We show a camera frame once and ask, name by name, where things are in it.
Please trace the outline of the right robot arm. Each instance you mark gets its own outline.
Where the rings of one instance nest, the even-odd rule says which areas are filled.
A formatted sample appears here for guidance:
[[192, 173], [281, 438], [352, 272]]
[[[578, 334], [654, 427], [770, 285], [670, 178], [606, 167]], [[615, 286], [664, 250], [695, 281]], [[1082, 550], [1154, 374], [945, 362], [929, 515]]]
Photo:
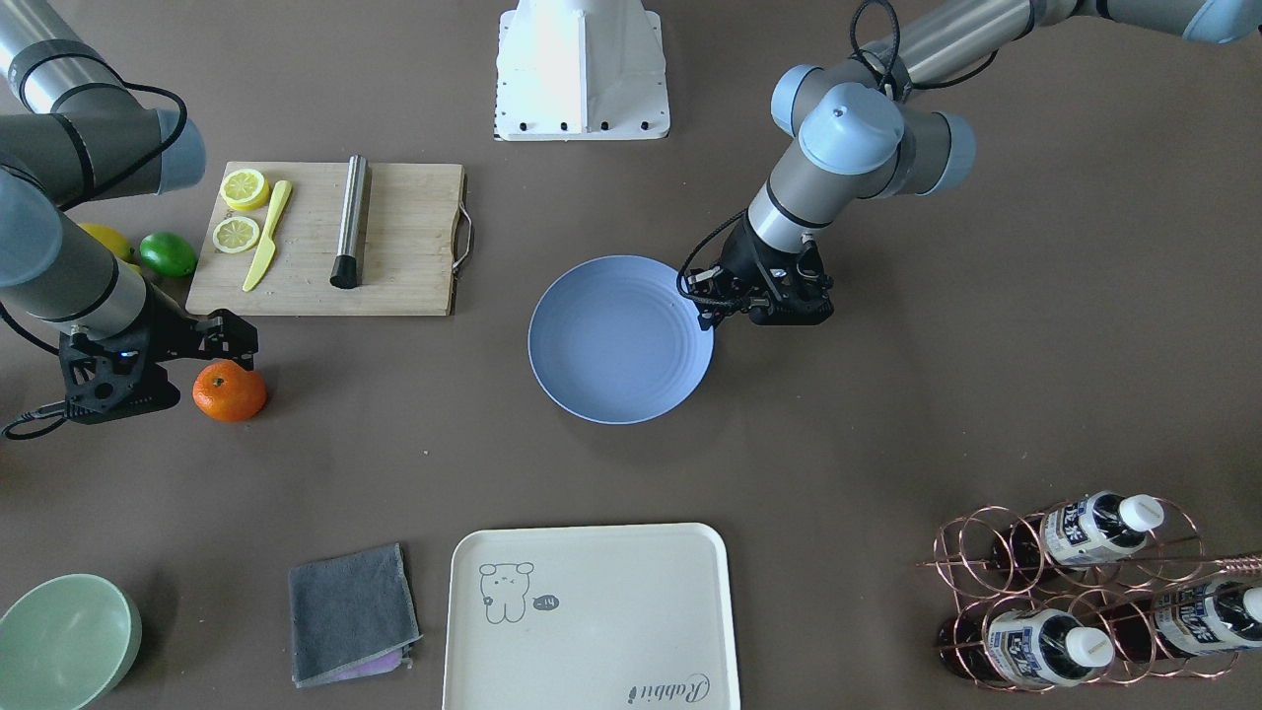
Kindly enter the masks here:
[[45, 1], [1, 5], [3, 78], [23, 112], [3, 117], [3, 320], [27, 311], [58, 330], [62, 399], [3, 428], [32, 439], [64, 422], [117, 421], [180, 399], [167, 361], [252, 370], [257, 332], [233, 311], [196, 318], [69, 217], [96, 199], [198, 184], [206, 145], [186, 102], [133, 84]]

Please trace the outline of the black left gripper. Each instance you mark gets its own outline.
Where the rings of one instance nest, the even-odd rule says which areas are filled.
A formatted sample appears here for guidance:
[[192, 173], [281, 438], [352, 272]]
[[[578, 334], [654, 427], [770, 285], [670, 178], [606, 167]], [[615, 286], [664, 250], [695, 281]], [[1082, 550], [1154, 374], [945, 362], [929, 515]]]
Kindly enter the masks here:
[[[692, 260], [722, 231], [727, 235], [721, 257], [708, 269], [690, 269]], [[693, 303], [702, 329], [721, 327], [738, 314], [757, 327], [817, 327], [833, 315], [833, 284], [811, 235], [782, 252], [753, 235], [745, 212], [722, 222], [676, 270], [676, 293]]]

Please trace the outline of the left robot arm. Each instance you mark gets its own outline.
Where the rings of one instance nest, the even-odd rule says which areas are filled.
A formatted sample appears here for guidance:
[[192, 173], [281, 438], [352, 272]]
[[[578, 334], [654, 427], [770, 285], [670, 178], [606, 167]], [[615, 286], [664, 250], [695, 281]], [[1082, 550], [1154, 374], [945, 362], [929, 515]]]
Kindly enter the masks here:
[[1212, 44], [1259, 28], [1257, 1], [946, 1], [909, 26], [891, 3], [882, 8], [888, 37], [849, 37], [838, 66], [798, 66], [779, 79], [770, 112], [793, 144], [750, 206], [721, 226], [721, 256], [676, 274], [702, 329], [738, 314], [760, 327], [829, 319], [833, 280], [817, 235], [852, 201], [928, 195], [965, 180], [976, 161], [972, 126], [909, 100], [978, 74], [1001, 45], [1071, 16]]

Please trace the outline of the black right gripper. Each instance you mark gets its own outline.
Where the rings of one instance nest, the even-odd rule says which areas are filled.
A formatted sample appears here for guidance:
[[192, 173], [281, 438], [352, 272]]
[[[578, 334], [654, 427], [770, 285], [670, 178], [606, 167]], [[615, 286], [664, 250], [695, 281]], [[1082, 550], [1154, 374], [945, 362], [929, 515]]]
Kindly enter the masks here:
[[91, 340], [83, 332], [59, 337], [66, 383], [63, 415], [71, 422], [117, 421], [175, 407], [180, 391], [162, 367], [170, 359], [231, 359], [252, 370], [257, 329], [235, 311], [196, 318], [183, 309], [144, 309], [117, 335]]

